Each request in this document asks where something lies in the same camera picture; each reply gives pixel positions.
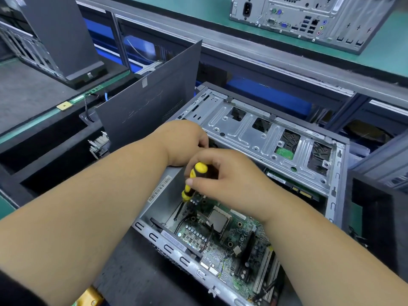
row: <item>yellow and black screwdriver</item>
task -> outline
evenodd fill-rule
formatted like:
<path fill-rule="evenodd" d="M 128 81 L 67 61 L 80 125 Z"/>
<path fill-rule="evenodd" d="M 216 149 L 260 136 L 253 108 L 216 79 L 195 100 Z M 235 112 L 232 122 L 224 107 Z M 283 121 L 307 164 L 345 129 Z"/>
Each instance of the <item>yellow and black screwdriver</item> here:
<path fill-rule="evenodd" d="M 208 166 L 202 162 L 196 163 L 194 167 L 191 169 L 190 172 L 190 178 L 196 178 L 196 177 L 206 177 L 208 172 Z M 184 204 L 189 201 L 196 190 L 191 189 L 189 185 L 186 185 L 184 187 L 183 192 L 181 192 L 181 197 L 183 199 L 183 204 L 180 205 L 180 208 L 178 209 L 176 216 L 174 217 L 174 221 L 177 220 L 178 215 L 180 214 L 181 210 L 183 209 Z"/>

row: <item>person's right hand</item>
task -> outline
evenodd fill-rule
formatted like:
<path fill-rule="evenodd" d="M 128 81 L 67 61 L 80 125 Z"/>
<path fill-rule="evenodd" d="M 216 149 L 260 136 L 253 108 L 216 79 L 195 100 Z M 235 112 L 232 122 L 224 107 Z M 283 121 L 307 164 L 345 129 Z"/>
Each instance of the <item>person's right hand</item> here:
<path fill-rule="evenodd" d="M 187 185 L 258 221 L 270 219 L 274 202 L 285 192 L 239 151 L 215 148 L 201 150 L 188 163 L 185 177 L 189 176 L 197 162 L 213 165 L 219 171 L 218 179 L 188 178 Z"/>

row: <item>barcode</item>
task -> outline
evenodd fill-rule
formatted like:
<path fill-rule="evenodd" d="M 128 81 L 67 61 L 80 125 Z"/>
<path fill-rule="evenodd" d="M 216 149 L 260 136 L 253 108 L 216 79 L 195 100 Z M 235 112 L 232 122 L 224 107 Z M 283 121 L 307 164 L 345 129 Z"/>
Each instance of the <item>barcode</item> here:
<path fill-rule="evenodd" d="M 274 180 L 278 180 L 279 182 L 281 182 L 281 183 L 283 183 L 283 184 L 286 184 L 286 180 L 283 180 L 282 178 L 279 178 L 279 177 L 277 177 L 277 176 L 275 176 L 275 175 L 273 175 L 272 173 L 266 173 L 270 178 L 273 178 Z"/>
<path fill-rule="evenodd" d="M 164 187 L 171 181 L 171 176 L 167 175 L 165 179 L 154 189 L 153 193 L 147 200 L 149 203 L 153 201 L 153 199 L 160 194 L 160 192 L 164 189 Z"/>
<path fill-rule="evenodd" d="M 165 230 L 161 231 L 161 235 L 163 235 L 166 239 L 176 245 L 177 248 L 181 249 L 182 251 L 186 251 L 187 247 L 184 246 L 181 242 L 179 242 L 176 238 L 168 234 Z"/>

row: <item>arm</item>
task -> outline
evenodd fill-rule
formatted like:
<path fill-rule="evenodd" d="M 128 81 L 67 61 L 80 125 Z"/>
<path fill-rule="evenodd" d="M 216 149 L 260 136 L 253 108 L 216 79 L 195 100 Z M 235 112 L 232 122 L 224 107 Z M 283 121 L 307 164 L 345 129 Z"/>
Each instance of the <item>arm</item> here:
<path fill-rule="evenodd" d="M 94 281 L 167 165 L 208 147 L 190 121 L 165 123 L 0 221 L 0 270 L 49 305 L 71 305 Z"/>
<path fill-rule="evenodd" d="M 186 183 L 263 223 L 303 305 L 403 305 L 408 285 L 318 211 L 266 177 L 242 153 L 207 149 L 187 165 L 213 164 L 217 180 Z"/>

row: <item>black side panel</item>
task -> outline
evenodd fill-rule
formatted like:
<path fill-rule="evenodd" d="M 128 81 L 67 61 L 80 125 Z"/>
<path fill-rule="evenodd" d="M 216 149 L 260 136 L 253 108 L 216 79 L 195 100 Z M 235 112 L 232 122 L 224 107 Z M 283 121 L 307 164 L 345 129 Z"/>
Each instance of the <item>black side panel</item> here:
<path fill-rule="evenodd" d="M 201 41 L 96 109 L 110 152 L 152 133 L 194 96 Z"/>

